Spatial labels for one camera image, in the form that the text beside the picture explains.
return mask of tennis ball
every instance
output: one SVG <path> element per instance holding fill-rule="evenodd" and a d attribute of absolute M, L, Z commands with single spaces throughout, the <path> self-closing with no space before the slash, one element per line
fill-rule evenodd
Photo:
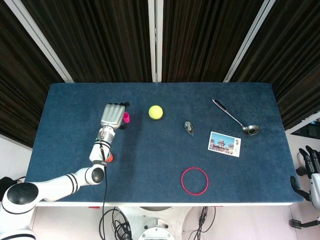
<path fill-rule="evenodd" d="M 164 112 L 162 111 L 162 108 L 158 105 L 153 105 L 149 109 L 149 116 L 150 116 L 150 118 L 152 118 L 154 120 L 160 119 L 163 114 L 164 114 Z"/>

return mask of pink object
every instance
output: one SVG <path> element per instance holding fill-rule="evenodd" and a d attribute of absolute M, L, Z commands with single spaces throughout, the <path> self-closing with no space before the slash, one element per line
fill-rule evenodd
<path fill-rule="evenodd" d="M 186 187 L 185 187 L 185 184 L 184 184 L 185 174 L 186 174 L 188 171 L 192 170 L 192 169 L 195 169 L 195 170 L 198 170 L 198 171 L 202 172 L 203 175 L 205 176 L 206 186 L 205 186 L 204 190 L 201 191 L 201 192 L 190 192 L 190 191 L 187 190 Z M 203 171 L 203 170 L 202 170 L 201 168 L 199 168 L 199 167 L 196 167 L 196 166 L 189 167 L 189 168 L 187 168 L 187 169 L 183 172 L 183 174 L 182 174 L 182 176 L 181 176 L 181 185 L 182 185 L 182 188 L 183 188 L 188 194 L 190 194 L 190 195 L 193 195 L 193 196 L 202 195 L 202 194 L 204 194 L 204 193 L 207 191 L 208 186 L 209 186 L 208 175 L 205 173 L 205 171 Z"/>
<path fill-rule="evenodd" d="M 123 121 L 125 124 L 128 124 L 130 122 L 130 116 L 129 116 L 129 113 L 125 112 L 123 114 Z"/>

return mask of black power cord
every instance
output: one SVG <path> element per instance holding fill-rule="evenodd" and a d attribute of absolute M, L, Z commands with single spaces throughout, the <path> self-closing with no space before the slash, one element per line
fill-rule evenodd
<path fill-rule="evenodd" d="M 124 220 L 124 223 L 121 223 L 119 220 L 115 220 L 115 212 L 117 214 L 120 214 Z M 100 219 L 99 222 L 99 235 L 102 240 L 105 240 L 103 236 L 103 226 L 101 226 L 104 222 L 104 218 L 108 213 L 112 213 L 112 226 L 114 228 L 114 237 L 116 240 L 132 240 L 132 234 L 130 229 L 130 224 L 128 220 L 126 219 L 125 215 L 122 213 L 122 211 L 116 209 L 115 207 L 113 209 L 109 209 L 108 211 L 103 213 L 103 216 Z"/>
<path fill-rule="evenodd" d="M 193 233 L 195 233 L 195 232 L 196 232 L 196 233 L 195 233 L 195 235 L 194 235 L 193 240 L 196 240 L 196 239 L 197 239 L 197 240 L 200 240 L 200 238 L 201 238 L 201 233 L 206 233 L 206 232 L 208 232 L 209 229 L 212 227 L 212 225 L 214 224 L 214 221 L 215 221 L 215 219 L 216 219 L 216 207 L 214 207 L 214 215 L 213 215 L 213 219 L 212 219 L 212 222 L 211 222 L 210 226 L 208 227 L 207 230 L 202 231 L 202 227 L 203 227 L 203 225 L 204 225 L 204 223 L 205 223 L 205 221 L 206 221 L 206 219 L 207 219 L 207 213 L 208 213 L 208 207 L 207 207 L 207 206 L 204 206 L 204 207 L 202 208 L 201 215 L 200 215 L 200 217 L 199 217 L 198 229 L 197 229 L 197 230 L 194 230 L 194 231 L 192 231 L 192 232 L 190 233 L 190 236 L 189 236 L 188 240 L 190 240 L 191 235 L 192 235 Z"/>
<path fill-rule="evenodd" d="M 22 176 L 22 177 L 19 177 L 18 179 L 16 179 L 15 181 L 19 181 L 19 180 L 25 179 L 25 178 L 26 178 L 26 176 Z"/>
<path fill-rule="evenodd" d="M 104 192 L 104 198 L 103 198 L 103 205 L 102 205 L 102 228 L 103 228 L 103 240 L 106 240 L 106 233 L 105 233 L 105 202 L 106 202 L 106 196 L 107 196 L 107 167 L 104 167 L 104 179 L 105 179 L 105 192 Z"/>

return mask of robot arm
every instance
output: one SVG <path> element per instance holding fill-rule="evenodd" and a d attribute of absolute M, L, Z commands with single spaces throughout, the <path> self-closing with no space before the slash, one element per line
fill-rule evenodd
<path fill-rule="evenodd" d="M 298 187 L 297 180 L 294 176 L 291 176 L 291 186 L 293 190 L 306 199 L 309 202 L 312 202 L 313 206 L 316 209 L 320 209 L 320 162 L 319 162 L 319 153 L 316 150 L 313 150 L 309 146 L 305 146 L 305 149 L 309 154 L 299 148 L 299 152 L 303 156 L 305 162 L 306 172 L 310 182 L 310 193 L 301 190 Z"/>
<path fill-rule="evenodd" d="M 103 181 L 107 167 L 106 156 L 115 131 L 126 127 L 121 123 L 128 106 L 127 102 L 105 106 L 101 118 L 102 128 L 89 156 L 93 166 L 48 181 L 19 183 L 5 192 L 0 206 L 0 240 L 36 239 L 29 224 L 39 201 L 53 202 L 74 194 L 81 186 L 97 185 Z"/>
<path fill-rule="evenodd" d="M 308 151 L 309 154 L 302 148 L 299 148 L 299 152 L 303 156 L 305 162 L 305 168 L 300 167 L 296 169 L 296 172 L 300 176 L 303 176 L 304 174 L 308 175 L 310 183 L 310 193 L 303 191 L 299 188 L 297 180 L 294 176 L 290 177 L 290 182 L 293 190 L 297 194 L 302 196 L 307 201 L 312 202 L 313 206 L 316 209 L 320 210 L 320 153 L 316 150 L 313 150 L 309 146 L 305 146 L 305 149 Z M 291 219 L 289 220 L 289 225 L 297 229 L 317 226 L 320 225 L 320 217 L 318 217 L 317 220 L 306 223 L 301 223 L 301 221 L 299 220 Z"/>

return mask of red rubber band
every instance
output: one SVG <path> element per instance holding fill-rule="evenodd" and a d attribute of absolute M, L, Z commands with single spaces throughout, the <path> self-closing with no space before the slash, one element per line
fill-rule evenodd
<path fill-rule="evenodd" d="M 184 184 L 185 174 L 186 174 L 188 171 L 192 170 L 192 169 L 199 170 L 199 171 L 202 172 L 203 175 L 205 176 L 206 186 L 205 186 L 204 190 L 201 191 L 201 192 L 191 192 L 191 191 L 187 190 L 186 187 L 185 187 L 185 184 Z M 182 176 L 181 176 L 181 185 L 182 185 L 183 189 L 184 189 L 188 194 L 190 194 L 190 195 L 193 195 L 193 196 L 202 195 L 202 194 L 204 194 L 204 193 L 207 191 L 208 186 L 209 186 L 208 175 L 207 175 L 207 174 L 205 173 L 205 171 L 203 171 L 200 167 L 196 167 L 196 166 L 189 167 L 189 168 L 187 168 L 186 170 L 184 170 L 184 172 L 182 173 Z"/>

